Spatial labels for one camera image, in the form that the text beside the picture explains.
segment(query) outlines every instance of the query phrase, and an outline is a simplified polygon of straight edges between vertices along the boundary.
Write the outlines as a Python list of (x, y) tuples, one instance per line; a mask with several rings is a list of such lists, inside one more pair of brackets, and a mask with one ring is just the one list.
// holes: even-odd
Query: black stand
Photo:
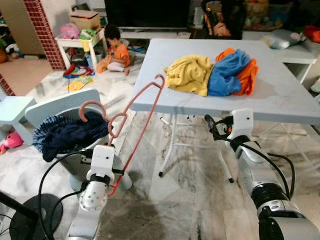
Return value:
[[(50, 233), (50, 214), (54, 205), (59, 200), (58, 197), (52, 194), (41, 195), (41, 215), (44, 221), (44, 227)], [(16, 210), (10, 223), (10, 237), (12, 240), (44, 240), (45, 235), (42, 232), (40, 221), (38, 219), (38, 196), (34, 196), (27, 200), (24, 204), (7, 196), (0, 191), (0, 202), (7, 205), (9, 208)], [(63, 214), (63, 206), (60, 203), (52, 218), (51, 229), (54, 231), (59, 226)]]

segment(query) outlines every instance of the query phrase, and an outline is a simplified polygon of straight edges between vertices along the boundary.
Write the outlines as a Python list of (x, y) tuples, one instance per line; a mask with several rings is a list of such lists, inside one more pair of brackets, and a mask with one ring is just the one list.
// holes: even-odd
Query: cardboard box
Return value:
[(80, 30), (100, 30), (100, 16), (97, 11), (75, 10), (69, 13), (71, 23), (74, 23)]

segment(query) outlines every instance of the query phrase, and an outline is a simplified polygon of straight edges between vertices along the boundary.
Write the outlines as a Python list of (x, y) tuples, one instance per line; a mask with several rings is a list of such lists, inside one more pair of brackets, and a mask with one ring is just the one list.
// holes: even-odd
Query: red brick pillar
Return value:
[(23, 0), (23, 2), (51, 68), (65, 70), (64, 60), (49, 26), (41, 0)]
[(6, 80), (2, 77), (1, 74), (0, 74), (0, 88), (3, 88), (3, 90), (5, 91), (5, 93), (8, 94), (9, 96), (15, 96), (14, 91), (11, 89), (11, 87), (9, 87), (8, 83), (7, 83)]

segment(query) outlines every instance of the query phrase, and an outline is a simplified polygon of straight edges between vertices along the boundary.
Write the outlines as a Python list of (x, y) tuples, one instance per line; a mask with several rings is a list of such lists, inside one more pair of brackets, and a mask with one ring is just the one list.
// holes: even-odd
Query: pink plastic hanger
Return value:
[[(151, 115), (152, 115), (152, 113), (154, 112), (154, 110), (155, 110), (155, 108), (156, 108), (156, 105), (157, 105), (158, 99), (159, 99), (159, 97), (160, 97), (160, 94), (161, 94), (161, 92), (162, 92), (162, 90), (163, 90), (163, 88), (164, 88), (164, 85), (165, 85), (165, 78), (164, 78), (164, 76), (162, 76), (161, 74), (158, 74), (158, 75), (155, 76), (155, 79), (157, 79), (157, 78), (161, 78), (161, 79), (162, 79), (162, 84), (158, 84), (158, 83), (156, 83), (155, 81), (152, 81), (152, 82), (150, 82), (149, 84), (147, 84), (144, 88), (142, 88), (142, 89), (134, 96), (134, 98), (131, 99), (131, 101), (130, 101), (130, 102), (128, 103), (128, 105), (125, 107), (125, 109), (124, 109), (123, 112), (120, 112), (120, 113), (116, 114), (116, 115), (115, 115), (114, 117), (112, 117), (112, 118), (110, 118), (110, 117), (107, 116), (107, 109), (106, 109), (100, 102), (97, 102), (97, 101), (94, 101), (94, 100), (89, 100), (89, 101), (85, 101), (85, 102), (81, 105), (81, 107), (80, 107), (79, 116), (80, 116), (81, 120), (84, 121), (85, 123), (88, 121), (88, 119), (85, 117), (85, 114), (84, 114), (84, 113), (85, 113), (85, 107), (86, 107), (87, 105), (89, 105), (89, 104), (95, 104), (95, 105), (98, 105), (98, 106), (103, 110), (102, 117), (103, 117), (103, 119), (104, 119), (105, 121), (108, 122), (108, 132), (109, 132), (109, 134), (111, 135), (111, 138), (110, 138), (110, 140), (109, 140), (108, 146), (111, 146), (113, 140), (116, 139), (116, 138), (119, 136), (121, 130), (123, 129), (123, 127), (124, 127), (124, 125), (125, 125), (125, 123), (126, 123), (126, 120), (127, 120), (127, 118), (128, 118), (127, 112), (128, 112), (128, 110), (129, 110), (129, 108), (131, 107), (131, 105), (134, 103), (134, 101), (135, 101), (146, 89), (148, 89), (150, 86), (154, 85), (154, 86), (156, 86), (157, 88), (159, 88), (159, 92), (158, 92), (158, 94), (156, 95), (156, 97), (155, 97), (155, 99), (154, 99), (154, 102), (153, 102), (151, 111), (150, 111), (150, 113), (149, 113), (149, 116), (148, 116), (147, 120), (145, 121), (144, 127), (143, 127), (143, 129), (142, 129), (142, 131), (141, 131), (141, 133), (140, 133), (140, 135), (139, 135), (139, 138), (138, 138), (137, 142), (135, 143), (135, 146), (134, 146), (134, 148), (133, 148), (133, 150), (132, 150), (129, 158), (128, 158), (128, 160), (126, 161), (126, 163), (125, 163), (125, 165), (124, 165), (124, 167), (123, 167), (123, 169), (122, 169), (123, 171), (125, 171), (125, 170), (127, 169), (128, 165), (129, 165), (130, 162), (131, 162), (131, 159), (132, 159), (133, 155), (135, 154), (135, 151), (136, 151), (137, 148), (138, 148), (138, 145), (139, 145), (139, 143), (140, 143), (140, 141), (141, 141), (141, 139), (142, 139), (142, 136), (144, 135), (144, 133), (145, 133), (145, 131), (146, 131), (147, 125), (148, 125), (148, 123), (149, 123), (149, 121), (150, 121)], [(119, 126), (118, 131), (116, 132), (116, 134), (114, 134), (114, 133), (113, 133), (113, 129), (112, 129), (112, 123), (113, 123), (113, 121), (114, 121), (116, 118), (118, 118), (118, 117), (123, 117), (123, 119), (122, 119), (122, 122), (121, 122), (121, 124), (120, 124), (120, 126)], [(115, 184), (114, 184), (114, 183), (113, 183), (113, 184), (110, 184), (110, 187), (112, 187), (113, 189), (112, 189), (112, 191), (108, 194), (108, 197), (112, 196), (112, 195), (116, 192), (116, 190), (117, 190), (117, 188), (118, 188), (118, 186), (119, 186), (119, 184), (120, 184), (120, 182), (121, 182), (121, 179), (122, 179), (122, 175), (119, 176), (119, 178), (118, 178), (118, 180), (116, 181)]]

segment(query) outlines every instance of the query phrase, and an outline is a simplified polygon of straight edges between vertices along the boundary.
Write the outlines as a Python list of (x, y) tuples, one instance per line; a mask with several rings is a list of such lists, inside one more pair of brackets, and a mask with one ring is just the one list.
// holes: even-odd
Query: white folding table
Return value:
[[(250, 108), (255, 120), (279, 123), (320, 124), (320, 106), (299, 83), (295, 76), (275, 59), (272, 51), (262, 41), (253, 40), (211, 40), (211, 39), (152, 39), (137, 77), (132, 96), (146, 84), (154, 81), (157, 74), (164, 74), (163, 68), (189, 54), (203, 55), (215, 62), (215, 58), (227, 48), (242, 49), (257, 60), (259, 71), (251, 96), (199, 96), (165, 87), (158, 100), (155, 112), (173, 115), (171, 143), (159, 175), (165, 168), (173, 146), (192, 146), (175, 143), (177, 115), (205, 114), (224, 117), (232, 110)], [(131, 107), (134, 111), (150, 111), (156, 89), (150, 88), (136, 99)], [(230, 179), (222, 156), (219, 156)]]

